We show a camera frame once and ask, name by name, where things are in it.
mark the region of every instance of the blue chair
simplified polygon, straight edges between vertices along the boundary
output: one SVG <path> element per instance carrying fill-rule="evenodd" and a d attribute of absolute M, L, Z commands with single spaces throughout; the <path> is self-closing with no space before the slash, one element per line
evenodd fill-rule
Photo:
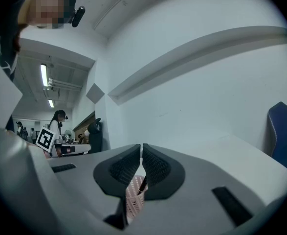
<path fill-rule="evenodd" d="M 279 102 L 271 107 L 268 117 L 275 133 L 272 158 L 287 168 L 287 105 Z"/>

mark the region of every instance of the white desk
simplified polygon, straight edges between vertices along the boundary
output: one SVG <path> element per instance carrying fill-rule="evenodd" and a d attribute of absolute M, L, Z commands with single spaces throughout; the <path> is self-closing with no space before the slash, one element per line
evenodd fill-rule
<path fill-rule="evenodd" d="M 252 189 L 266 205 L 287 194 L 287 168 L 235 136 L 174 147 L 159 146 L 216 164 Z M 146 175 L 142 165 L 136 175 Z"/>

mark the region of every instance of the black hair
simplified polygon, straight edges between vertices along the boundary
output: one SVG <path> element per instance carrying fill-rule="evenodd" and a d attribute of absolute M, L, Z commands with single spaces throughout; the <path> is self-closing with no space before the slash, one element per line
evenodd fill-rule
<path fill-rule="evenodd" d="M 65 115 L 66 115 L 65 111 L 63 111 L 63 110 L 58 110 L 58 111 L 56 111 L 56 112 L 54 113 L 54 116 L 53 116 L 53 118 L 52 118 L 50 124 L 49 124 L 49 129 L 50 129 L 50 126 L 51 126 L 51 123 L 52 123 L 53 120 L 56 120 L 56 121 L 57 121 L 57 124 L 58 124 L 58 127 L 59 127 L 59 128 L 61 127 L 60 122 L 59 122 L 59 119 L 58 119 L 58 115 L 59 115 L 59 114 L 64 115 L 64 117 L 65 117 Z"/>
<path fill-rule="evenodd" d="M 17 125 L 19 124 L 22 129 L 24 128 L 23 125 L 22 125 L 22 122 L 18 121 L 18 122 L 16 122 L 16 124 L 17 124 Z"/>

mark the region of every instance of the black chair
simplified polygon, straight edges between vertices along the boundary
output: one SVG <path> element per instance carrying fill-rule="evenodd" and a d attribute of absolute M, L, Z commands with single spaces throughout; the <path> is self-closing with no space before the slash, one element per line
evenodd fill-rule
<path fill-rule="evenodd" d="M 88 153 L 97 153 L 102 151 L 103 133 L 101 119 L 97 118 L 95 122 L 88 126 L 89 144 L 91 144 L 91 150 Z"/>

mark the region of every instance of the fluorescent light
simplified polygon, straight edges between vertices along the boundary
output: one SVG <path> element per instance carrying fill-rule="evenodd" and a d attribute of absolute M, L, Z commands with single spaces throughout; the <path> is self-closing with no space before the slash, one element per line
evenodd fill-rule
<path fill-rule="evenodd" d="M 46 78 L 46 65 L 41 64 L 41 77 L 42 77 L 42 81 L 44 83 L 44 86 L 47 86 L 47 78 Z"/>
<path fill-rule="evenodd" d="M 49 100 L 49 104 L 50 104 L 50 106 L 51 106 L 52 108 L 54 108 L 54 105 L 53 105 L 52 100 Z"/>

